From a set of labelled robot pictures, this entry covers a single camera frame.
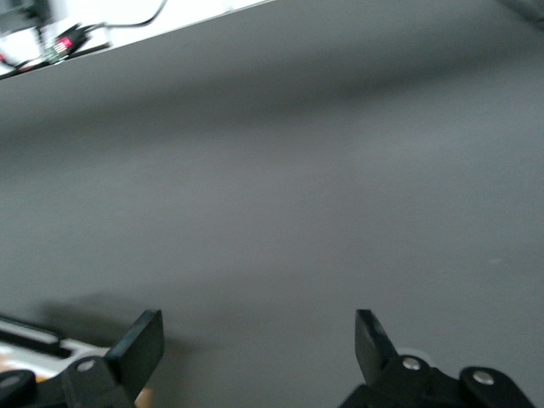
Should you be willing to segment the black drawer handle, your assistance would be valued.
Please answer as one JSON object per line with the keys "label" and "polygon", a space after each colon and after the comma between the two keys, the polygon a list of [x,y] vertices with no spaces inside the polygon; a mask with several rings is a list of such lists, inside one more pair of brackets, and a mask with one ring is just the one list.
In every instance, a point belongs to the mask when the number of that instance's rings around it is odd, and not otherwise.
{"label": "black drawer handle", "polygon": [[0,343],[64,360],[73,355],[64,340],[59,331],[0,314]]}

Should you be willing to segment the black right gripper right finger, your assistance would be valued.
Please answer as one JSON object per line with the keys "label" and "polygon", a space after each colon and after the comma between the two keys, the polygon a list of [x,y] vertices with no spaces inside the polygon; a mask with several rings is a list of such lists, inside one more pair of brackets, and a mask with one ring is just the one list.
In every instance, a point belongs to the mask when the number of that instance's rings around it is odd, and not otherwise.
{"label": "black right gripper right finger", "polygon": [[454,378],[400,354],[375,314],[355,314],[354,350],[365,382],[339,408],[536,408],[505,373],[468,366]]}

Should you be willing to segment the circuit board with red part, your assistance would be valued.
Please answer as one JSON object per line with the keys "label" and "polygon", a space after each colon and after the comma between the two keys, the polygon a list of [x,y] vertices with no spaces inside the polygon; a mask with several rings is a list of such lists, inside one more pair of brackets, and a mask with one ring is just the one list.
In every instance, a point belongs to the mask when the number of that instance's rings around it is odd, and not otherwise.
{"label": "circuit board with red part", "polygon": [[111,47],[111,42],[88,46],[94,31],[103,28],[102,25],[82,25],[77,23],[54,38],[52,44],[40,55],[39,60],[45,65],[57,65],[66,60],[104,51]]}

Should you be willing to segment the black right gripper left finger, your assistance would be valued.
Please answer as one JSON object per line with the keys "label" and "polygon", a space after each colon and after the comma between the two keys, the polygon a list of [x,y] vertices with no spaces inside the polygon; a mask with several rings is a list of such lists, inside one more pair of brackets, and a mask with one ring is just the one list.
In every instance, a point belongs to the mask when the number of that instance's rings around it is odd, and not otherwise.
{"label": "black right gripper left finger", "polygon": [[0,373],[0,408],[137,408],[163,354],[162,312],[146,310],[105,354],[83,356],[43,382],[30,370]]}

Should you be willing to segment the dark grey table mat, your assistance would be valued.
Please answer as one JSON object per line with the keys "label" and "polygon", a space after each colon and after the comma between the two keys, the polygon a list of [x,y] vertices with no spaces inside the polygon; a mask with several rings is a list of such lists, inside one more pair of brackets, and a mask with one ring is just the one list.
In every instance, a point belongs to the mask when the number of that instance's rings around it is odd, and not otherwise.
{"label": "dark grey table mat", "polygon": [[283,0],[0,81],[0,314],[157,408],[337,408],[354,315],[544,408],[544,30],[496,0]]}

